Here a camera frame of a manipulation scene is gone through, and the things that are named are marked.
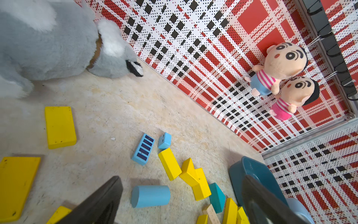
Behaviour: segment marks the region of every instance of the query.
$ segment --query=pink shorts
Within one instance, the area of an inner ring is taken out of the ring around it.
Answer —
[[[275,118],[279,119],[279,120],[287,120],[290,117],[292,117],[291,114],[287,113],[286,111],[284,111],[283,109],[281,109],[277,103],[274,103],[271,107],[272,110],[274,110],[274,112],[276,113]]]

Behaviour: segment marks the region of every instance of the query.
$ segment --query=toy block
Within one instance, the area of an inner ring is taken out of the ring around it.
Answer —
[[[211,191],[208,182],[206,181],[203,168],[195,169],[195,171],[198,176],[199,184],[192,187],[192,189],[193,189],[195,200],[199,201],[209,197],[211,195]]]
[[[170,148],[161,151],[158,155],[170,181],[174,180],[182,173],[182,170],[180,169],[180,166]]]
[[[45,120],[49,149],[76,144],[77,137],[71,107],[47,106],[45,107]]]
[[[132,160],[141,164],[142,166],[146,165],[154,142],[155,140],[152,137],[144,133],[136,151],[132,156]]]
[[[159,137],[158,141],[158,148],[160,149],[167,149],[171,144],[171,135],[168,133],[164,133],[162,136]]]
[[[237,205],[232,198],[226,199],[223,224],[236,224]]]
[[[185,183],[190,187],[194,187],[199,184],[198,175],[195,171],[194,164],[191,158],[185,160],[182,165],[182,173],[179,175]]]
[[[237,210],[237,220],[241,220],[241,224],[250,224],[243,207],[239,207]]]
[[[135,186],[132,190],[131,204],[134,208],[167,205],[170,201],[168,186]]]
[[[0,163],[0,223],[18,220],[41,158],[4,157]]]
[[[197,224],[208,224],[208,215],[201,215],[198,217]]]
[[[215,212],[220,213],[224,210],[226,197],[216,183],[210,184],[209,188],[211,191],[211,195],[209,196],[210,203],[213,205]]]
[[[208,215],[208,224],[220,224],[212,204],[203,208],[203,214]]]
[[[60,221],[63,217],[68,215],[70,212],[72,212],[71,209],[68,209],[66,207],[60,206],[55,211],[55,213],[51,216],[51,218],[47,221],[46,224],[55,224],[58,221]]]

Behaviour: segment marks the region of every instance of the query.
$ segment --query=plaid wall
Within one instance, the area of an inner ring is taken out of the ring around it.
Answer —
[[[321,0],[352,79],[358,87],[358,1]]]
[[[316,223],[358,222],[358,122],[265,163]]]
[[[332,81],[320,98],[287,121],[268,114],[273,96],[252,97],[243,80],[262,64],[272,44],[312,41],[293,0],[87,0],[96,18],[121,27],[123,37],[149,66],[224,125],[263,152],[332,121],[347,107]],[[300,75],[328,75],[322,52],[308,53]]]

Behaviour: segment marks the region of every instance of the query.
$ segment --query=teal container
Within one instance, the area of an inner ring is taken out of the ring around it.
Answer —
[[[285,205],[288,206],[284,194],[282,193],[279,184],[270,169],[263,163],[254,159],[243,156],[241,161],[236,162],[229,168],[229,176],[232,187],[234,188],[235,196],[239,206],[243,206],[246,211],[244,201],[241,195],[242,181],[245,175],[252,176],[255,180],[260,182],[267,190],[273,193]]]

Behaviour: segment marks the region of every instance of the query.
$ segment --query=yellow rectangular block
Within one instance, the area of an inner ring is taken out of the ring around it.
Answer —
[[[47,106],[45,107],[45,119],[49,149],[76,144],[77,138],[71,107]]]
[[[223,224],[236,224],[237,205],[232,198],[226,199]]]
[[[61,219],[63,219],[63,217],[68,215],[70,212],[72,212],[71,209],[60,206],[58,207],[58,209],[55,211],[55,213],[51,216],[51,218],[48,220],[46,224],[55,224]]]
[[[242,220],[242,224],[250,224],[243,207],[239,207],[237,210],[237,220],[239,219]]]
[[[18,220],[41,158],[4,157],[0,163],[0,223]]]
[[[174,180],[182,173],[182,170],[180,169],[180,166],[170,148],[161,151],[158,155],[170,181]]]
[[[192,189],[194,192],[195,200],[199,201],[209,197],[211,195],[211,191],[208,182],[206,181],[203,168],[195,169],[195,172],[197,173],[199,184],[192,187]]]
[[[201,215],[198,217],[197,224],[208,224],[208,215]]]

